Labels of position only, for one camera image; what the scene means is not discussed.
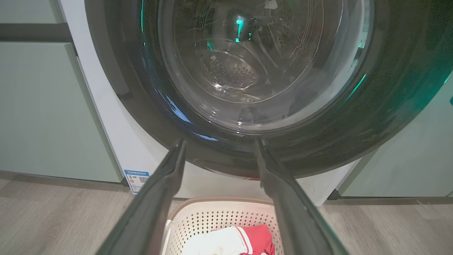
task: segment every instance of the red stripe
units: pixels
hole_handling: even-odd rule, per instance
[[[242,232],[241,232],[241,231],[240,231],[240,230],[239,230],[239,229],[238,229],[238,228],[237,228],[236,226],[235,226],[235,228],[237,229],[237,231],[238,231],[238,232],[239,232],[239,234],[241,235],[241,237],[242,237],[242,241],[244,242],[244,244],[245,244],[245,245],[246,245],[246,247],[247,247],[247,254],[249,254],[249,246],[247,246],[247,242],[246,242],[246,240],[245,240],[244,236],[242,235]]]

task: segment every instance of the plastic basket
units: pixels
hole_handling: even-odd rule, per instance
[[[191,237],[229,226],[266,224],[272,234],[275,254],[284,255],[280,231],[270,200],[210,197],[185,201],[173,210],[167,221],[163,255],[181,255]]]

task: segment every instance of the washing machine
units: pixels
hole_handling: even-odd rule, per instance
[[[453,69],[452,4],[436,0],[61,6],[134,193],[184,138],[176,197],[266,198],[253,148],[260,137],[319,206]]]

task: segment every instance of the washing machine door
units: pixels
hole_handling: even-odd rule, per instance
[[[205,169],[258,178],[266,140],[295,177],[351,162],[431,100],[453,69],[453,2],[86,0],[118,97]]]

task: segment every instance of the qr code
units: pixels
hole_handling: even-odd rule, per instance
[[[140,178],[140,182],[146,182],[149,177],[139,177],[139,178]]]

